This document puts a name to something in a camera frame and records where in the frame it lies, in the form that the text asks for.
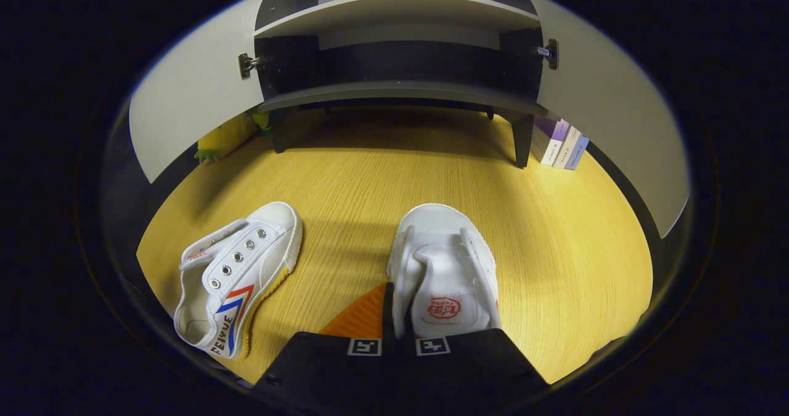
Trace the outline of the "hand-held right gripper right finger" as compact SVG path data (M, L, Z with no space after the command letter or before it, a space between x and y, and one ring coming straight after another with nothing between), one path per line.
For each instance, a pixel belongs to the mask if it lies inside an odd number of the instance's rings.
M396 394L406 404L512 404L547 389L501 329L415 338L396 358Z

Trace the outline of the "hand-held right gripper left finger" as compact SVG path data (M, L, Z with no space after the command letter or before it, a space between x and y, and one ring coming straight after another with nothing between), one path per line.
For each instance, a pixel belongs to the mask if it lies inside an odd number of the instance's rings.
M393 284L364 293L319 333L296 332L253 387L279 404L385 404L398 352Z

